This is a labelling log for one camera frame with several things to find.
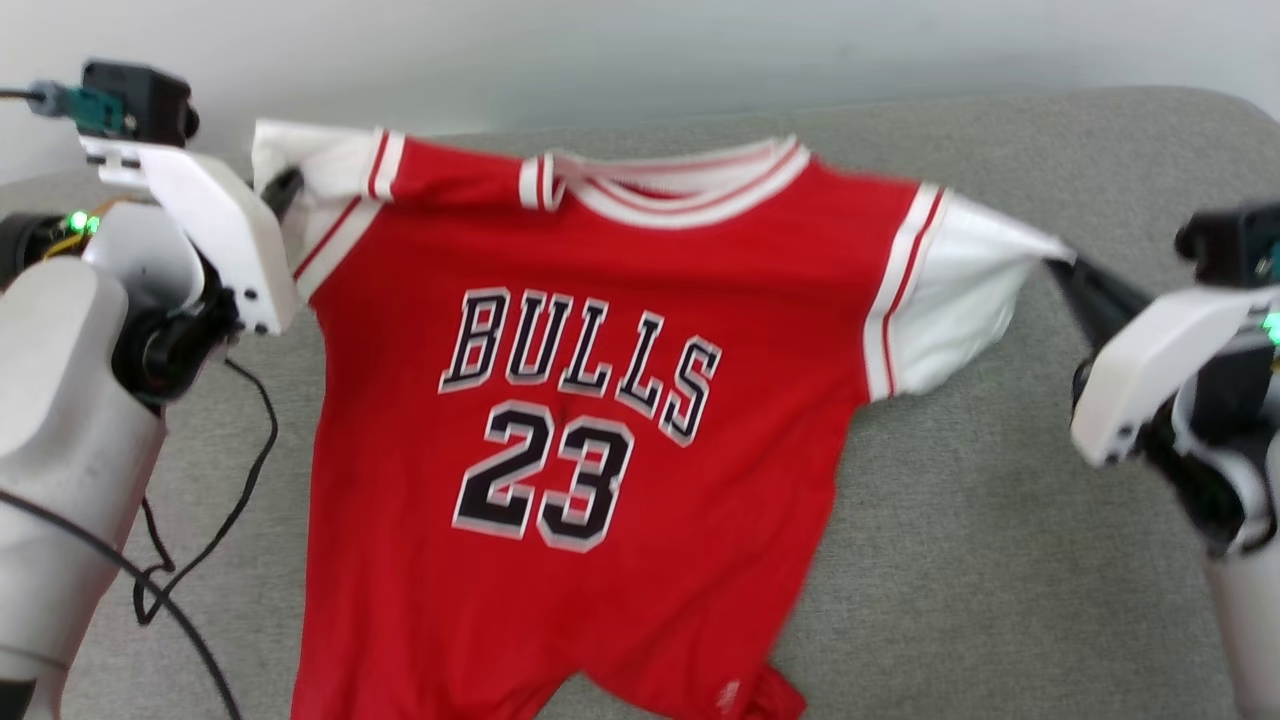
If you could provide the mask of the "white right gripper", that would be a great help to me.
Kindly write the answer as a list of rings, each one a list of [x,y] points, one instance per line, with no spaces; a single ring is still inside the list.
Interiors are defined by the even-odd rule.
[[[1280,287],[1194,286],[1151,304],[1151,293],[1088,258],[1044,264],[1085,341],[1101,348],[1070,425],[1092,466],[1128,456],[1138,429],[1211,360],[1276,340],[1270,325],[1280,322]]]

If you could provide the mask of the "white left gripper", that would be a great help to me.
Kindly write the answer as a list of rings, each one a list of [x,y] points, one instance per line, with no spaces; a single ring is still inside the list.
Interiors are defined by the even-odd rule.
[[[265,184],[265,201],[219,158],[166,145],[82,138],[87,160],[105,184],[145,190],[177,229],[233,290],[248,329],[283,334],[300,310],[276,217],[285,217],[305,186],[298,168]]]

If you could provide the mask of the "red Bulls 23 jersey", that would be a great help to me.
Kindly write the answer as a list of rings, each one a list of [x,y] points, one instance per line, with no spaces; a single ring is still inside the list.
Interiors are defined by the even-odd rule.
[[[1061,241],[792,136],[631,161],[257,123],[320,325],[291,720],[534,720],[572,675],[800,720],[771,665],[858,409],[996,343]]]

